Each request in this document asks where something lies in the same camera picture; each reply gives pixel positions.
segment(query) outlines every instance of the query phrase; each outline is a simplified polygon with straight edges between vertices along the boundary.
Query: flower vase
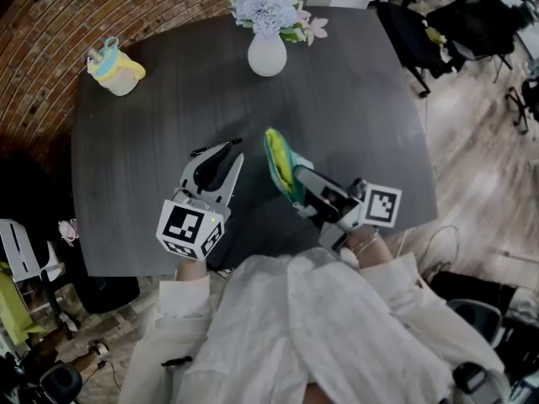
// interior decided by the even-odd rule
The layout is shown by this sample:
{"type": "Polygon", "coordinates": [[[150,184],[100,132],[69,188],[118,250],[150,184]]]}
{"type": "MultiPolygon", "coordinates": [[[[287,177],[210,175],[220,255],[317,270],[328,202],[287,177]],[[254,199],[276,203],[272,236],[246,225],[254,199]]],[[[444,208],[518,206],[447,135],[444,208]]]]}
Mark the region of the flower vase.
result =
{"type": "Polygon", "coordinates": [[[247,58],[254,73],[261,77],[274,77],[285,68],[286,47],[279,35],[269,38],[255,35],[247,58]]]}

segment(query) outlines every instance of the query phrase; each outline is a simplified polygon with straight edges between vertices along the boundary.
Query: white shirt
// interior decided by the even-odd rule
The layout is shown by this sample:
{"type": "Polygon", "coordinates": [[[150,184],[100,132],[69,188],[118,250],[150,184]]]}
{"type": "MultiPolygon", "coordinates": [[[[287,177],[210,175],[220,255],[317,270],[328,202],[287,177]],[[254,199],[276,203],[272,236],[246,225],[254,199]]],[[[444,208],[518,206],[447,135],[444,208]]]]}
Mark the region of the white shirt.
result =
{"type": "Polygon", "coordinates": [[[120,403],[437,404],[467,361],[503,372],[488,343],[423,285],[413,255],[359,273],[315,248],[247,259],[211,319],[209,280],[164,282],[120,403]],[[190,355],[184,367],[161,363],[190,355]]]}

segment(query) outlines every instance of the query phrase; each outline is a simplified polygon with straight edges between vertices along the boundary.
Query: flower bouquet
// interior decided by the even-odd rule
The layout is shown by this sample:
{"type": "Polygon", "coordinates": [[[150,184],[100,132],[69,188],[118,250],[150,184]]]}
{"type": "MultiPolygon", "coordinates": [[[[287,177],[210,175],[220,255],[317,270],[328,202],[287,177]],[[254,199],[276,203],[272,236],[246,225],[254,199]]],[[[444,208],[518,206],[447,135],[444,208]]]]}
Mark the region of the flower bouquet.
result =
{"type": "Polygon", "coordinates": [[[311,45],[315,37],[328,36],[323,29],[328,21],[315,18],[310,22],[311,14],[303,10],[305,0],[227,1],[231,4],[236,24],[253,29],[255,33],[249,47],[248,59],[253,70],[259,75],[273,76],[284,67],[286,48],[282,40],[292,43],[306,41],[311,45]]]}

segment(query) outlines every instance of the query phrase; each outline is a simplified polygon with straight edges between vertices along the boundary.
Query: dark gray table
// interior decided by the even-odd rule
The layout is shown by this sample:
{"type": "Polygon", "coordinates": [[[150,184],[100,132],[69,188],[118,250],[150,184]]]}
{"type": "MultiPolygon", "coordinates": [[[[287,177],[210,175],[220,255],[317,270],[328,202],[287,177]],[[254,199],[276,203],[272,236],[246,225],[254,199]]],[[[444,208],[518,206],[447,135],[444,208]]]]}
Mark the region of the dark gray table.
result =
{"type": "Polygon", "coordinates": [[[234,218],[208,257],[232,267],[254,253],[296,253],[317,234],[270,179],[264,131],[275,127],[315,168],[348,185],[358,176],[403,191],[394,231],[436,217],[429,154],[403,70],[374,12],[311,8],[327,39],[286,44],[272,78],[247,63],[252,32],[209,19],[133,45],[146,69],[118,98],[81,75],[72,138],[73,188],[90,275],[170,274],[178,257],[155,237],[189,153],[244,139],[234,218]]]}

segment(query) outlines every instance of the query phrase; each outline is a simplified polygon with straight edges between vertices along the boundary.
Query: white chair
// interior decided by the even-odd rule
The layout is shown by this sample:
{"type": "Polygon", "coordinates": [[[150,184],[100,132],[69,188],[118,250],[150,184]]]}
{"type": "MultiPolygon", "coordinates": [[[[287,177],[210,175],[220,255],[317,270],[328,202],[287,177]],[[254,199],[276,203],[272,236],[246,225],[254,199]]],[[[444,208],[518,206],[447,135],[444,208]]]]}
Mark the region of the white chair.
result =
{"type": "Polygon", "coordinates": [[[35,258],[26,229],[16,221],[0,219],[0,239],[15,283],[32,277],[40,277],[43,271],[46,271],[49,281],[60,276],[62,266],[58,262],[52,245],[47,242],[49,262],[42,268],[35,258]]]}

